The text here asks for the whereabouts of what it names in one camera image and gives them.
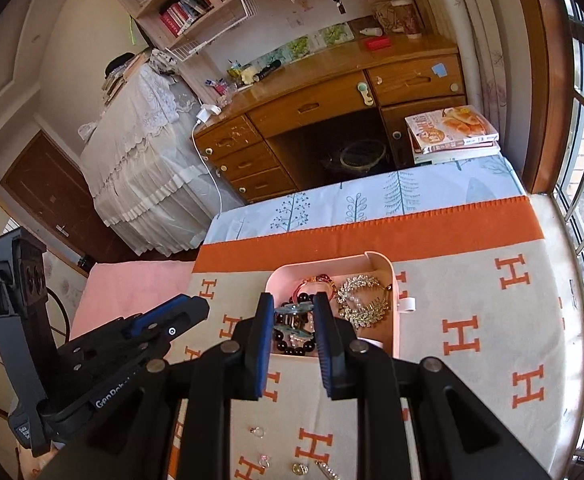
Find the sticker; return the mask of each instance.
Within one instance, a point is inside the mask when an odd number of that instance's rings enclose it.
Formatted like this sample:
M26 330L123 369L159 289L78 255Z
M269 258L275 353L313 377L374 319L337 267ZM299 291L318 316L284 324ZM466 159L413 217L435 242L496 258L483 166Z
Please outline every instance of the sticker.
M432 67L432 72L434 72L439 77L445 77L448 75L448 71L446 70L446 66L443 63L435 64Z

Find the pink box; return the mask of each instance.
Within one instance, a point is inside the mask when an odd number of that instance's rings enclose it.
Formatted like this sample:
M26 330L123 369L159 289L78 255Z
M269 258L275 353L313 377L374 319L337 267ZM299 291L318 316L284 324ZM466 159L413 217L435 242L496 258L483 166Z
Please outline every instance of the pink box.
M357 256L347 256L345 258L335 258L332 260L320 260L318 262L307 262L303 264L292 264L278 267L267 280L265 292L269 292L274 297L276 307L286 302L298 284L310 276L327 274L340 287L347 278L357 274L370 274L375 276L383 286L392 284L393 294L391 295L391 305L385 317L373 327L359 328L357 334L361 338L379 341L383 344L385 351L393 357L399 355L399 312L398 298L399 286L390 260L383 254L373 251L366 251ZM303 287L303 291L309 294L315 292L327 292L326 283L308 283ZM336 298L329 302L332 312L338 315L339 305Z

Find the orange stripe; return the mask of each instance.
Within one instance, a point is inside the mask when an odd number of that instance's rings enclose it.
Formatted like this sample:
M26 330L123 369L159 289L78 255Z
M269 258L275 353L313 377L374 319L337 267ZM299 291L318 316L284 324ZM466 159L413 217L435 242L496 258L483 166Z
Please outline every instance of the orange stripe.
M526 196L201 247L193 272L275 270L377 251L391 262L469 253L543 238Z

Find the metal bolt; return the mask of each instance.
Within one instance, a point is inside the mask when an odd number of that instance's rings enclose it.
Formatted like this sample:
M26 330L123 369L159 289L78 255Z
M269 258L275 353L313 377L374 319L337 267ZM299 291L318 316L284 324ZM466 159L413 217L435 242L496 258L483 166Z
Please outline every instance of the metal bolt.
M443 363L441 359L435 357L427 357L423 360L423 368L429 372L440 372L443 368Z
M237 341L224 341L221 343L221 352L224 354L235 354L241 349L241 345Z
M356 354L364 354L369 348L370 346L361 339L354 339L354 341L349 344L349 349Z
M150 374L158 374L165 370L165 361L163 359L152 359L145 365L145 368Z

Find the beige curtain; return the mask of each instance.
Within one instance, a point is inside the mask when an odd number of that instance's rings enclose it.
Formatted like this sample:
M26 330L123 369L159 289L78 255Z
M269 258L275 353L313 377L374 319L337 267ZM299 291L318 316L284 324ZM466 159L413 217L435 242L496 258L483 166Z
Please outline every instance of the beige curtain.
M439 34L456 41L469 104L504 134L507 92L501 38L490 0L429 0Z

